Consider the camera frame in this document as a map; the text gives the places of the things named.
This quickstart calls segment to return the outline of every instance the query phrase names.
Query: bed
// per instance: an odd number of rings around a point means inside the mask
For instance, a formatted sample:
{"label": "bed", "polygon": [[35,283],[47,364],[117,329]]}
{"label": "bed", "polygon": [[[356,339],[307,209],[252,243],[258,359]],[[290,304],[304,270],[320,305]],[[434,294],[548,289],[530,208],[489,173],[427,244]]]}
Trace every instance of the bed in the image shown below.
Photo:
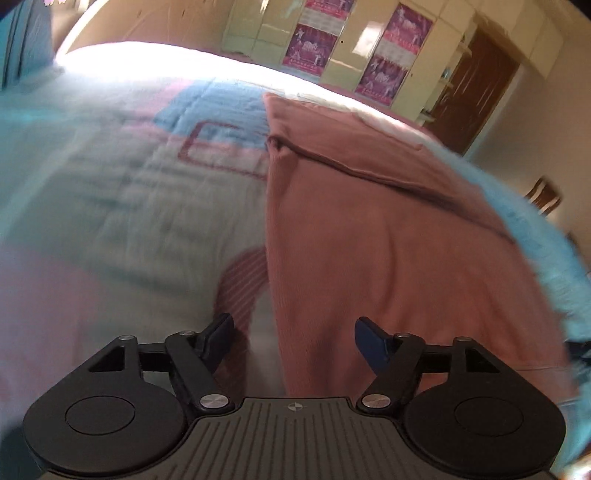
{"label": "bed", "polygon": [[[591,338],[591,284],[563,235],[419,129],[253,64],[159,44],[91,46],[0,94],[0,431],[114,337],[158,342],[222,311],[242,328],[248,361],[220,382],[285,394],[265,259],[267,92],[355,112],[479,186],[564,339]],[[579,395],[560,404],[569,428],[557,472],[591,440],[589,370],[573,363],[572,375]]]}

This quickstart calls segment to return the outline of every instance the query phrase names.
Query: logo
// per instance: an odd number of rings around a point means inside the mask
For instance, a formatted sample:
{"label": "logo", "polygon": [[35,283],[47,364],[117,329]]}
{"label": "logo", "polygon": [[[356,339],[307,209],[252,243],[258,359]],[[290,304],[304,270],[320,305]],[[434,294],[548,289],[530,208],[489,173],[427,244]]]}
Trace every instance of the logo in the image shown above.
{"label": "logo", "polygon": [[287,408],[289,408],[291,411],[300,411],[303,408],[305,408],[305,406],[303,406],[301,403],[298,403],[298,402],[295,401],[293,403],[290,403],[287,406]]}

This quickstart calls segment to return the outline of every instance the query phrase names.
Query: wooden door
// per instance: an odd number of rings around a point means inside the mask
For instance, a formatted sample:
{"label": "wooden door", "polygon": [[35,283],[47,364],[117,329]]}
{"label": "wooden door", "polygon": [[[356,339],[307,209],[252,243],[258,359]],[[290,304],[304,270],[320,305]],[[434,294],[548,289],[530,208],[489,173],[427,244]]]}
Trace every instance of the wooden door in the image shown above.
{"label": "wooden door", "polygon": [[450,150],[463,155],[470,147],[509,85],[519,64],[483,31],[470,43],[425,127]]}

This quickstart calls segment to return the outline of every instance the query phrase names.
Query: brown towel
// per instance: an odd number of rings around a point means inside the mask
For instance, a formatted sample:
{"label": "brown towel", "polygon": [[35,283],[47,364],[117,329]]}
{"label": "brown towel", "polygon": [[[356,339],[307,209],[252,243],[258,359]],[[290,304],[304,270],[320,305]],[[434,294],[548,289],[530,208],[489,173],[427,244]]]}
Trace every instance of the brown towel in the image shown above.
{"label": "brown towel", "polygon": [[427,343],[471,336],[553,401],[576,395],[558,322],[478,188],[355,114],[273,94],[265,106],[269,280],[290,395],[356,398],[369,385],[359,316]]}

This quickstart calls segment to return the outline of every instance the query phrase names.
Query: poster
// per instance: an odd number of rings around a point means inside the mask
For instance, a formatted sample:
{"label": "poster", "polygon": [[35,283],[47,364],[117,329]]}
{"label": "poster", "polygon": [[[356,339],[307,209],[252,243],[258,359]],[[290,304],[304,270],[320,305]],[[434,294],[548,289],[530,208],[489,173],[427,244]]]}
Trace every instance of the poster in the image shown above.
{"label": "poster", "polygon": [[432,26],[431,20],[399,4],[355,92],[390,106]]}
{"label": "poster", "polygon": [[411,8],[399,4],[384,32],[384,40],[418,54],[421,50],[433,22]]}
{"label": "poster", "polygon": [[320,76],[338,36],[298,24],[287,47],[283,65]]}
{"label": "poster", "polygon": [[355,0],[306,0],[283,65],[321,76]]}
{"label": "poster", "polygon": [[353,8],[354,0],[307,0],[306,8],[346,20]]}
{"label": "poster", "polygon": [[390,106],[407,73],[400,65],[374,55],[355,92]]}

